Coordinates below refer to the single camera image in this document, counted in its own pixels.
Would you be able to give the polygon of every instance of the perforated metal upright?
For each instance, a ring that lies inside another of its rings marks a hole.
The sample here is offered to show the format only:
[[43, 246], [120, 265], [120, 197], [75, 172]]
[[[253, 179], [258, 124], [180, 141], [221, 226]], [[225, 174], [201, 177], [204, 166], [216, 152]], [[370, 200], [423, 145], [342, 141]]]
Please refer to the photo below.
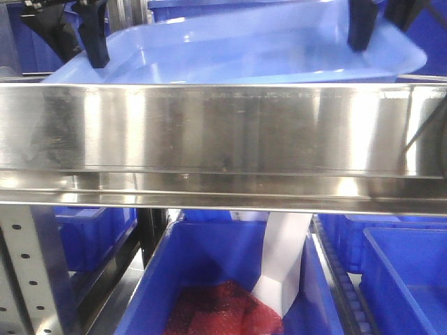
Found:
[[27, 335], [32, 331], [31, 321], [0, 230], [0, 334]]
[[0, 227], [34, 333], [80, 334], [53, 208], [1, 205]]

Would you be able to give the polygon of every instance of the blue plastic crate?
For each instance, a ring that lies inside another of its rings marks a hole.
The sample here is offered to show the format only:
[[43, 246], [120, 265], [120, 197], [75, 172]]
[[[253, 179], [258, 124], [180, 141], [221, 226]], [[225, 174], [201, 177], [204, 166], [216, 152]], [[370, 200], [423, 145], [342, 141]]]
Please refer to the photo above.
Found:
[[153, 13], [154, 22], [162, 22], [179, 17], [229, 13], [286, 1], [288, 0], [149, 0], [147, 7]]
[[326, 231], [330, 243], [332, 243], [333, 246], [338, 246], [341, 227], [338, 222], [343, 220], [344, 216], [342, 214], [319, 214], [318, 218]]
[[135, 221], [135, 209], [55, 207], [68, 270], [94, 271]]
[[108, 38], [105, 68], [93, 69], [82, 53], [44, 82], [392, 82], [425, 63], [423, 51], [381, 19], [368, 49], [352, 52], [346, 44], [348, 24], [346, 0], [332, 0], [141, 25]]
[[447, 334], [447, 231], [370, 228], [360, 289], [383, 335]]
[[[265, 223], [175, 223], [155, 253], [115, 335], [159, 335], [182, 286], [233, 279], [251, 291], [261, 272]], [[310, 235], [300, 293], [284, 317], [288, 335], [343, 334]]]
[[365, 228], [447, 229], [446, 217], [336, 215], [326, 214], [321, 222], [345, 270], [361, 274], [365, 261]]
[[220, 211], [212, 209], [183, 209], [184, 219], [188, 221], [231, 221], [229, 211]]
[[117, 242], [137, 219], [135, 208], [113, 208], [113, 237]]

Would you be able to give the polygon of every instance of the white paper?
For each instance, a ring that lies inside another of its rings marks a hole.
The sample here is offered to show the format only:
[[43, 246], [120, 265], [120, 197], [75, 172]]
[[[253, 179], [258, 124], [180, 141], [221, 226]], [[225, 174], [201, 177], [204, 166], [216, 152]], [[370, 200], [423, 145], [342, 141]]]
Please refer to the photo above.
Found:
[[312, 214], [270, 213], [265, 229], [261, 276], [251, 293], [285, 316], [300, 289], [302, 249]]
[[231, 219], [236, 221], [266, 221], [268, 211], [230, 211]]

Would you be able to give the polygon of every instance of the blue crate rim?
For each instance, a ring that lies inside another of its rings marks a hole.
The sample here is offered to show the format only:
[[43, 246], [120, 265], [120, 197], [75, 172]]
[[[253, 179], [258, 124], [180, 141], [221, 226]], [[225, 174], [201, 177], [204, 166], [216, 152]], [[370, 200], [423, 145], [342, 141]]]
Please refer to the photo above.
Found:
[[[84, 209], [89, 209], [89, 210], [96, 210], [96, 212], [93, 216], [72, 216], [72, 215], [64, 215], [64, 214], [55, 214], [56, 218], [61, 219], [61, 220], [69, 218], [71, 221], [76, 221], [76, 220], [83, 221], [86, 218], [88, 218], [89, 220], [94, 220], [94, 219], [97, 219], [98, 216], [100, 216], [106, 209], [113, 208], [113, 207], [99, 207], [99, 208], [95, 208], [95, 209], [92, 209], [89, 207], [76, 207], [76, 208], [78, 208], [80, 211], [84, 210]], [[91, 222], [79, 222], [79, 223], [90, 224]]]
[[437, 331], [434, 329], [432, 323], [427, 319], [425, 316], [424, 311], [419, 306], [418, 302], [414, 299], [413, 295], [411, 294], [410, 290], [406, 286], [403, 279], [399, 276], [393, 265], [391, 264], [390, 260], [386, 257], [386, 254], [382, 251], [379, 244], [376, 242], [375, 238], [372, 236], [373, 231], [390, 231], [390, 232], [397, 232], [399, 230], [404, 231], [410, 231], [414, 233], [421, 233], [421, 232], [442, 232], [444, 234], [447, 233], [447, 231], [443, 230], [418, 230], [418, 229], [411, 229], [411, 228], [365, 228], [363, 230], [363, 234], [366, 236], [366, 239], [368, 243], [371, 245], [372, 250], [377, 254], [380, 261], [382, 262], [385, 271], [388, 272], [388, 274], [391, 275], [393, 280], [396, 282], [399, 291], [404, 295], [404, 298], [408, 301], [411, 310], [414, 312], [422, 326], [424, 327], [427, 334], [437, 334]]
[[149, 0], [147, 7], [166, 8], [166, 7], [191, 7], [191, 6], [218, 6], [218, 5], [262, 5], [267, 3], [283, 3], [290, 0]]

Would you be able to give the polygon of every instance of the blue bin wall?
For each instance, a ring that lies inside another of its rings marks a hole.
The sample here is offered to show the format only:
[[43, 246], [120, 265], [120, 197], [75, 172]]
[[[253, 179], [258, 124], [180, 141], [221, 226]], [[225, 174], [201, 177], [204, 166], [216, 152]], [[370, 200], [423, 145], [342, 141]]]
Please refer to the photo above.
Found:
[[383, 335], [446, 334], [447, 231], [370, 228], [360, 288]]
[[[265, 223], [181, 222], [171, 225], [115, 335], [163, 333], [183, 285], [236, 280], [251, 291], [261, 272]], [[311, 237], [305, 244], [301, 292], [284, 317], [286, 334], [343, 334]]]

